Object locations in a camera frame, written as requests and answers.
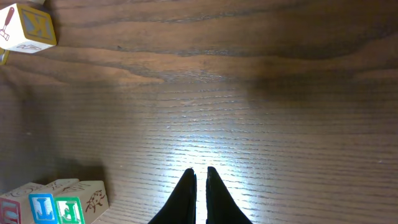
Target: wood grain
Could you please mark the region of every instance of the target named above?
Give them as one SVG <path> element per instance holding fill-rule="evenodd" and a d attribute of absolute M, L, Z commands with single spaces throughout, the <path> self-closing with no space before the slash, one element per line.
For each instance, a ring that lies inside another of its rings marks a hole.
<path fill-rule="evenodd" d="M 145 224 L 193 167 L 205 223 L 215 166 L 253 223 L 398 221 L 397 1 L 45 8 L 59 45 L 0 67 L 0 193 L 101 179 L 96 223 Z"/>

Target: alphabet block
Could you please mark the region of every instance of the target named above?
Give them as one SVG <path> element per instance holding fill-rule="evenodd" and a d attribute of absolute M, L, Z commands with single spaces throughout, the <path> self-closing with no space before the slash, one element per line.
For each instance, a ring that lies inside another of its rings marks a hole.
<path fill-rule="evenodd" d="M 54 200 L 59 224 L 91 224 L 109 208 L 103 181 L 81 181 Z"/>
<path fill-rule="evenodd" d="M 37 224 L 57 224 L 54 196 L 79 182 L 78 179 L 59 179 L 29 194 L 30 209 Z"/>
<path fill-rule="evenodd" d="M 0 196 L 0 223 L 31 224 L 33 217 L 28 196 L 41 187 L 41 184 L 28 183 Z"/>
<path fill-rule="evenodd" d="M 6 64 L 9 53 L 10 53 L 9 50 L 4 50 L 0 48 L 0 65 Z"/>
<path fill-rule="evenodd" d="M 32 54 L 56 44 L 48 13 L 18 3 L 0 10 L 1 48 Z"/>

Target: green square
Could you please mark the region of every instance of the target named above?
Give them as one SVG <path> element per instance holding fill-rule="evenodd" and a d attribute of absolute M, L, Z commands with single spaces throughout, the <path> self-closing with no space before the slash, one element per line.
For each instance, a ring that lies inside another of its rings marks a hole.
<path fill-rule="evenodd" d="M 54 202 L 59 224 L 85 224 L 78 197 L 55 197 Z"/>

